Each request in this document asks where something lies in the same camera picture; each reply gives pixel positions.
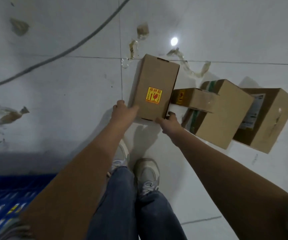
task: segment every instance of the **person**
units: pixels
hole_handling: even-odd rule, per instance
[[[139,159],[134,174],[127,168],[129,154],[122,137],[137,112],[138,106],[127,108],[117,101],[108,125],[19,219],[2,229],[0,239],[186,239],[158,191],[160,174],[154,160]],[[237,237],[288,239],[288,193],[206,145],[183,129],[174,113],[169,115],[156,122],[182,151]]]

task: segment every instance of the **hand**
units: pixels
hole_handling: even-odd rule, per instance
[[[124,100],[118,100],[116,105],[113,106],[113,113],[110,123],[128,129],[133,123],[138,109],[138,105],[135,105],[132,108],[127,108]]]
[[[176,114],[169,111],[166,119],[163,118],[156,118],[155,122],[158,123],[163,130],[163,133],[168,135],[171,140],[173,140],[174,136],[176,136],[179,132],[183,131],[184,129],[179,124],[176,118]]]

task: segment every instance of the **sneaker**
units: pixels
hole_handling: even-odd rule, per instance
[[[116,153],[113,158],[113,163],[110,171],[107,173],[107,176],[110,177],[114,170],[121,166],[128,166],[130,161],[130,154],[123,140],[120,141]]]
[[[142,158],[138,160],[134,166],[134,174],[137,179],[137,194],[139,196],[158,190],[160,171],[153,159]]]

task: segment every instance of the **blue jeans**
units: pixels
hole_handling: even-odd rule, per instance
[[[90,222],[87,240],[186,239],[169,202],[158,190],[137,197],[134,175],[119,167]]]

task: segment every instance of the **left arm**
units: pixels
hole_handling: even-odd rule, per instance
[[[20,219],[37,240],[82,240],[97,208],[106,173],[125,131],[136,117],[119,100],[105,129],[30,203]]]

